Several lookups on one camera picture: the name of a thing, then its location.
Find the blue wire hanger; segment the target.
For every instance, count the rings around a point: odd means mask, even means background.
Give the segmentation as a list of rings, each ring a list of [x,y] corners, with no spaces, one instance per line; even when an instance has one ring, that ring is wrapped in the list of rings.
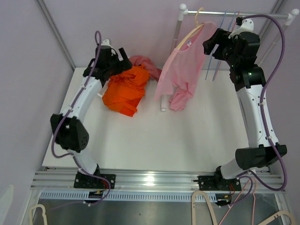
[[[234,17],[234,15],[232,16],[231,22],[229,23],[227,30],[229,30],[229,29],[232,27],[232,24],[233,24],[233,17]],[[216,67],[216,69],[215,69],[215,72],[214,72],[212,81],[215,81],[215,79],[216,79],[216,77],[217,77],[217,74],[218,74],[218,71],[219,71],[219,69],[220,69],[221,64],[222,64],[222,61],[219,60],[219,61],[217,62],[217,67]]]
[[[226,16],[226,12],[224,12],[222,21],[220,22],[218,28],[221,28],[221,27],[222,27],[222,25],[223,25],[223,23],[224,23],[224,20],[225,20],[225,16]],[[212,62],[212,55],[210,56],[210,60],[209,60],[209,64],[208,64],[208,68],[207,68],[207,73],[206,73],[206,76],[205,76],[205,80],[207,80],[207,78],[208,78],[208,74],[209,74],[211,62]]]

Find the orange t shirt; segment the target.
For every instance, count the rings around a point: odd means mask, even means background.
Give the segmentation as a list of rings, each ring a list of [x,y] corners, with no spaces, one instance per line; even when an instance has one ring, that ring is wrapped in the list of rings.
[[[136,101],[145,96],[145,87],[150,78],[149,72],[141,66],[133,66],[110,78],[108,88],[102,99],[105,105]]]
[[[137,107],[141,101],[141,97],[128,99],[120,96],[116,92],[107,90],[102,97],[103,103],[111,111],[121,113],[123,115],[133,117],[138,111]]]

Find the dusty rose t shirt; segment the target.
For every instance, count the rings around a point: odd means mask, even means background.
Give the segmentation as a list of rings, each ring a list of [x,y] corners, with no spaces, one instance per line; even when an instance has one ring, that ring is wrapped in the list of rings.
[[[150,78],[155,81],[159,81],[162,69],[159,69],[155,64],[146,56],[132,56],[129,58],[133,66],[144,65],[144,68],[149,72]]]

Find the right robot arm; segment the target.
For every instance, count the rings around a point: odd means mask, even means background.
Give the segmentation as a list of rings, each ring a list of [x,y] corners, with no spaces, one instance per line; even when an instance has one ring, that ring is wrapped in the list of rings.
[[[264,72],[256,61],[260,47],[257,34],[244,31],[232,35],[218,28],[213,36],[204,41],[204,53],[225,61],[230,67],[230,79],[234,84],[247,133],[248,147],[237,149],[229,163],[219,166],[213,178],[217,189],[225,189],[230,180],[255,168],[262,168],[279,161],[287,153],[286,145],[280,144],[272,129],[266,101]]]

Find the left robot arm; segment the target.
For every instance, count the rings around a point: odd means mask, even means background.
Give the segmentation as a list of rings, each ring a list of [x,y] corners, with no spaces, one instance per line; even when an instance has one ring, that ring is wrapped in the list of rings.
[[[106,82],[132,68],[125,50],[117,51],[109,45],[97,45],[93,58],[82,75],[82,83],[71,103],[59,114],[50,118],[53,138],[51,152],[55,158],[71,156],[84,182],[90,188],[100,185],[99,166],[88,150],[89,133],[83,125],[85,115]]]

